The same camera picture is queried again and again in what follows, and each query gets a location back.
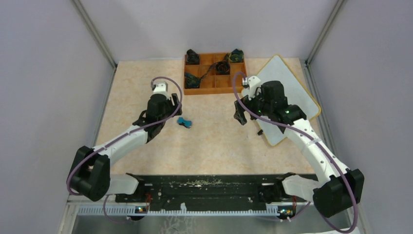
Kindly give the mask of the blue whiteboard eraser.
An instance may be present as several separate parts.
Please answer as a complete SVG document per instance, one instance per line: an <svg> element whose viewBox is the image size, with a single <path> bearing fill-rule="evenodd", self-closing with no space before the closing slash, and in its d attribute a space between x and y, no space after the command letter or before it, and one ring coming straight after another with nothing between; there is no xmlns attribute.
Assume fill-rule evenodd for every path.
<svg viewBox="0 0 413 234"><path fill-rule="evenodd" d="M184 127L187 128L187 129L190 129L190 128L192 127L192 121L186 120L186 119L184 119L183 117L179 117L179 118L177 119L177 123L178 123L180 126L184 126Z"/></svg>

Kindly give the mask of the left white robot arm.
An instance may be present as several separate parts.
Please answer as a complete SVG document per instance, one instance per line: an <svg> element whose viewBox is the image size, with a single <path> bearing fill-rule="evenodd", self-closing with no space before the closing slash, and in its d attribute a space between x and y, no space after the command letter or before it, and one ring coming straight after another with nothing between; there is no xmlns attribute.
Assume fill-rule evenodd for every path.
<svg viewBox="0 0 413 234"><path fill-rule="evenodd" d="M153 140L168 119L182 114L182 94L169 98L153 94L147 109L126 131L95 147L80 147L71 165L66 186L72 195L98 201L106 195L127 194L135 202L145 198L146 188L131 175L111 175L111 167L132 150Z"/></svg>

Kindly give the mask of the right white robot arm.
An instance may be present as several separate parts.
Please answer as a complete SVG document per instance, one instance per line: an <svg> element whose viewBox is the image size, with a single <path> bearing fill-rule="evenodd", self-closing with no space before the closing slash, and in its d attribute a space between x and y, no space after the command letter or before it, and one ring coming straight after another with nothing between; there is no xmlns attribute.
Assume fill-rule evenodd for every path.
<svg viewBox="0 0 413 234"><path fill-rule="evenodd" d="M234 102L234 118L245 125L244 113L248 112L252 120L276 125L300 149L317 176L317 180L311 180L287 173L275 183L275 197L287 201L297 196L313 202L324 217L332 217L350 207L357 209L364 185L363 173L359 169L351 170L333 155L301 107L288 102L282 83L261 82L257 77L250 77L242 84L248 93Z"/></svg>

